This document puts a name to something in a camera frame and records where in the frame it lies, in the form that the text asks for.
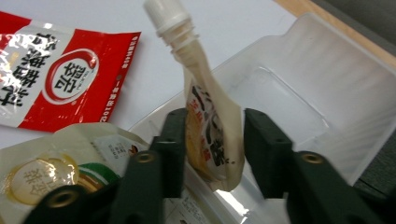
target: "red packet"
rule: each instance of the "red packet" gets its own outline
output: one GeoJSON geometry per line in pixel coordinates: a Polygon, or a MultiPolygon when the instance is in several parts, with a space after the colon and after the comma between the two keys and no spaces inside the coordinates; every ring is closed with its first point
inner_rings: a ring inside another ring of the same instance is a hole
{"type": "Polygon", "coordinates": [[[0,12],[0,124],[55,132],[106,122],[140,32],[105,34],[0,12]]]}

